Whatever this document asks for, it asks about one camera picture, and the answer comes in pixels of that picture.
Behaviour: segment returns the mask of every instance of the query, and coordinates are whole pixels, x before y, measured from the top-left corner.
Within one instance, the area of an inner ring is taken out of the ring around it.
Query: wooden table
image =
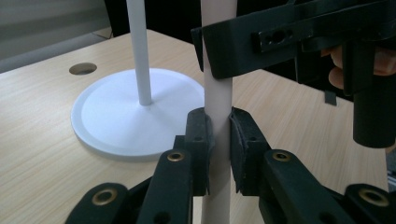
[[[204,84],[192,45],[148,31],[148,51],[151,67]],[[97,70],[69,73],[86,62]],[[64,223],[92,187],[131,188],[153,174],[155,161],[114,161],[87,150],[70,122],[73,103],[90,84],[132,68],[131,39],[123,35],[0,75],[1,223]],[[296,154],[323,185],[341,193],[360,182],[388,188],[385,151],[352,140],[352,103],[326,105],[322,91],[262,70],[233,83],[233,105],[250,112],[272,148]],[[194,199],[194,223],[200,208]],[[257,198],[233,194],[231,211],[232,223],[263,223]]]

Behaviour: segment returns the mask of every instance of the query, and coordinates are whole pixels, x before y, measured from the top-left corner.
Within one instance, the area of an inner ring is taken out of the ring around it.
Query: white vertical rod
[[[149,50],[144,0],[127,0],[129,27],[134,52],[137,92],[141,105],[151,104]]]
[[[201,0],[202,25],[236,16],[237,0]],[[233,79],[212,76],[204,43],[205,112],[211,118],[216,145],[210,159],[210,195],[203,198],[202,224],[230,223],[230,121]]]

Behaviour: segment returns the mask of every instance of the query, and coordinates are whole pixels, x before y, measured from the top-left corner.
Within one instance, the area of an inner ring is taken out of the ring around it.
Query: person's hand
[[[322,51],[322,56],[331,55],[335,66],[329,73],[329,81],[338,89],[344,88],[342,48],[338,46]],[[375,48],[374,74],[390,76],[396,73],[396,51],[391,49]]]

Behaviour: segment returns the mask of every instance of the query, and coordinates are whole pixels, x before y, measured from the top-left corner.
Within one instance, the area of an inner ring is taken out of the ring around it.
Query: white stand
[[[149,69],[143,0],[128,0],[135,70],[104,77],[76,100],[71,120],[78,139],[117,159],[153,161],[185,133],[187,114],[204,106],[204,89],[193,79]]]

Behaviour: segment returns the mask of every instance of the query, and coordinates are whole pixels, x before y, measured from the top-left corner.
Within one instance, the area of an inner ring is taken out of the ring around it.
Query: black mechanical arm
[[[296,79],[305,83],[318,74],[320,51],[342,45],[355,141],[394,143],[396,76],[373,76],[373,67],[375,46],[396,49],[396,0],[290,0],[193,33],[199,61],[202,36],[216,78],[294,58]],[[396,223],[396,193],[366,184],[348,186],[344,195],[326,189],[292,153],[271,149],[247,111],[234,108],[230,122],[236,190],[260,198],[265,223]],[[210,118],[203,108],[192,110],[185,135],[161,155],[153,177],[132,189],[114,183],[91,189],[66,223],[192,223],[193,197],[210,193],[213,146]]]

